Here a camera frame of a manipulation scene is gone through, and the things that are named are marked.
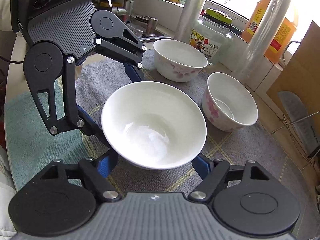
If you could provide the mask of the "floral bowl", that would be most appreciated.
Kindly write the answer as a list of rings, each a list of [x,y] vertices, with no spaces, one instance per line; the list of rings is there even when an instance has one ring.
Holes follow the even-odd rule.
[[[175,82],[189,82],[207,67],[206,57],[196,48],[176,40],[153,43],[154,66],[163,77]]]
[[[209,122],[225,132],[252,126],[259,115],[257,104],[247,88],[221,72],[208,76],[202,109]]]

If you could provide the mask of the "white bowl front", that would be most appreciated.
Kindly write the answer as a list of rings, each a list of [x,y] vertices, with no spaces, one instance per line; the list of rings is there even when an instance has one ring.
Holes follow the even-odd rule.
[[[119,155],[147,170],[187,164],[201,152],[207,138],[204,116],[194,100],[154,81],[116,90],[103,106],[101,125]]]

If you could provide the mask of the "grey teal kitchen towel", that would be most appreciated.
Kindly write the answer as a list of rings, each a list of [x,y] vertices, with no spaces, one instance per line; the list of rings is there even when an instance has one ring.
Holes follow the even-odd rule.
[[[130,82],[122,63],[108,58],[93,62],[82,68],[76,80],[76,102],[99,125],[105,101]],[[82,158],[99,157],[107,151],[96,136],[86,135],[67,122],[62,77],[54,81],[54,92],[57,121],[50,126],[45,125],[30,92],[13,97],[4,106],[7,154],[16,189],[21,189],[53,159],[74,164]],[[302,172],[261,124],[223,132],[208,123],[202,153],[236,165],[248,159],[258,161],[299,202],[300,217],[293,234],[298,239],[319,236],[319,213]],[[152,171],[135,167],[119,158],[108,181],[121,193],[189,193],[200,182],[200,177],[191,164],[172,170]]]

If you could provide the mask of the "santoku kitchen knife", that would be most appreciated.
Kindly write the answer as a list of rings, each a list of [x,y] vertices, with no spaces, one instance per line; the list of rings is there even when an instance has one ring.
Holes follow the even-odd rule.
[[[293,92],[280,91],[278,97],[284,107],[290,122],[309,115],[302,100]]]

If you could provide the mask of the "steel sink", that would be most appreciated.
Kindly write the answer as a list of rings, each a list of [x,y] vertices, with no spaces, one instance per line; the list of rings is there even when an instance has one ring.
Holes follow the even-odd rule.
[[[108,11],[111,11],[114,13],[117,17],[119,17],[122,20],[122,16],[126,14],[126,10],[122,7],[116,7],[116,5],[113,5],[111,0],[108,0],[108,2],[100,2],[96,4],[96,7],[98,9],[106,9]],[[164,34],[164,36],[160,37],[143,37],[144,31],[146,31],[146,23],[144,23],[144,19],[149,18],[150,16],[140,16],[135,15],[132,16],[132,22],[131,23],[125,23],[128,28],[143,42],[153,42],[157,40],[163,40],[163,39],[171,39],[171,36],[169,34],[166,34],[165,32],[161,31],[157,24],[157,30]]]

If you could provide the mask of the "sink soap dispenser knob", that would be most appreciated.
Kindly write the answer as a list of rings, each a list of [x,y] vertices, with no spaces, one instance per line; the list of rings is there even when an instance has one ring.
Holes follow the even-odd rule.
[[[158,24],[158,19],[156,18],[146,18],[143,21],[144,23],[146,23],[146,31],[144,31],[143,33],[143,37],[160,37],[160,36],[164,36],[163,33],[159,32],[156,28],[157,28],[157,24]]]

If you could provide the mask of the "short plastic wrap roll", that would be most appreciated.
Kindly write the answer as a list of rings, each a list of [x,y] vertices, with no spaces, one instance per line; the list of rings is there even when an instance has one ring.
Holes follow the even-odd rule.
[[[175,31],[174,40],[189,43],[194,24],[199,19],[206,0],[185,0],[185,4]]]

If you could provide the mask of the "glass jar green lid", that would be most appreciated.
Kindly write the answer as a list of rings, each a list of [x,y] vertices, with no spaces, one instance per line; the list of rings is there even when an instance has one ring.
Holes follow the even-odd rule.
[[[206,9],[191,30],[189,44],[199,50],[210,65],[217,64],[233,42],[232,22],[224,12]]]

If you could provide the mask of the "tall plastic wrap roll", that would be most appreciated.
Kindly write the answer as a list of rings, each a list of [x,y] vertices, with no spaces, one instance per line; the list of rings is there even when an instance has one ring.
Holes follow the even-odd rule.
[[[240,57],[236,70],[231,73],[232,77],[244,83],[257,68],[257,61],[264,57],[285,18],[290,2],[291,0],[270,0],[257,31]]]

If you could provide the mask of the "bamboo cutting board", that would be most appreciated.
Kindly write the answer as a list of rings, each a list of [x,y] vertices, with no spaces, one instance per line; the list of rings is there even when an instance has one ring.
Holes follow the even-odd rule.
[[[285,115],[288,115],[278,93],[296,94],[308,114],[319,111],[319,25],[311,22],[302,42],[281,74],[267,91],[267,95]]]

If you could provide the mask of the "orange oil jug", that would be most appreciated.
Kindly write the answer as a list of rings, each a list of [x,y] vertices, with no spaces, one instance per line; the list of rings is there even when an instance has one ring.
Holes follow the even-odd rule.
[[[255,34],[266,38],[270,44],[264,56],[274,64],[280,61],[298,27],[298,13],[290,2],[260,0],[241,35],[246,42],[250,42]]]

